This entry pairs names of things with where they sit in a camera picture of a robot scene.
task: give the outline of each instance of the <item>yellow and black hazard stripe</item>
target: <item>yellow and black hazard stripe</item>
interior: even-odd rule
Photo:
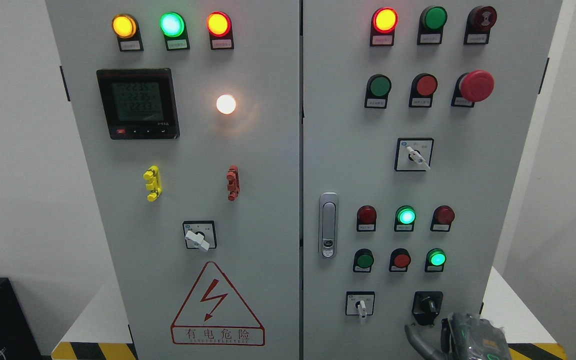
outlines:
[[[53,360],[137,360],[137,351],[133,344],[60,342],[51,356]]]
[[[512,360],[568,360],[560,344],[508,344]]]
[[[512,360],[568,360],[560,344],[508,344]],[[133,344],[60,342],[53,360],[137,360]]]

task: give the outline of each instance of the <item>white indicator light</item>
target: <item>white indicator light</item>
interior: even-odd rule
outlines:
[[[237,109],[237,101],[235,101],[232,95],[225,93],[217,98],[217,110],[219,110],[220,113],[229,115],[232,114],[235,109]]]

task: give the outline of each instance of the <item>warning sign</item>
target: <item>warning sign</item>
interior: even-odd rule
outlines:
[[[172,342],[194,346],[258,346],[266,330],[214,261],[203,265],[172,325]]]

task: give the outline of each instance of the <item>white switch handle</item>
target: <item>white switch handle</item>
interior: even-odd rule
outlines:
[[[368,316],[365,301],[361,300],[357,302],[357,313],[359,314],[359,321],[361,322],[361,325],[364,325],[366,323],[366,317]]]
[[[427,170],[430,170],[430,166],[428,165],[428,162],[426,161],[426,159],[421,155],[421,153],[419,153],[419,151],[414,150],[414,148],[411,148],[410,146],[406,146],[406,150],[410,155],[410,158],[416,162],[419,166],[423,166],[425,167]]]
[[[210,249],[210,243],[204,239],[204,235],[195,234],[194,232],[188,230],[185,232],[185,239],[191,241],[195,248],[203,251],[204,253],[208,253],[208,249]]]

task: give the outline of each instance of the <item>green indicator light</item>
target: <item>green indicator light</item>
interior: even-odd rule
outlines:
[[[184,32],[186,25],[178,13],[165,13],[159,19],[159,27],[167,37],[176,38]]]
[[[423,17],[423,25],[428,30],[439,30],[446,25],[448,13],[443,7],[435,6],[428,9]]]
[[[368,269],[370,267],[373,266],[373,264],[375,263],[375,259],[373,259],[372,256],[364,253],[364,255],[359,256],[359,258],[357,258],[357,266],[359,266],[362,269]]]
[[[370,83],[370,92],[375,96],[384,96],[391,91],[391,81],[386,76],[375,77]]]
[[[428,253],[428,262],[432,264],[432,266],[440,267],[446,263],[446,254],[441,249],[435,249]]]
[[[409,206],[403,206],[397,212],[398,221],[404,225],[412,224],[416,217],[415,210]]]

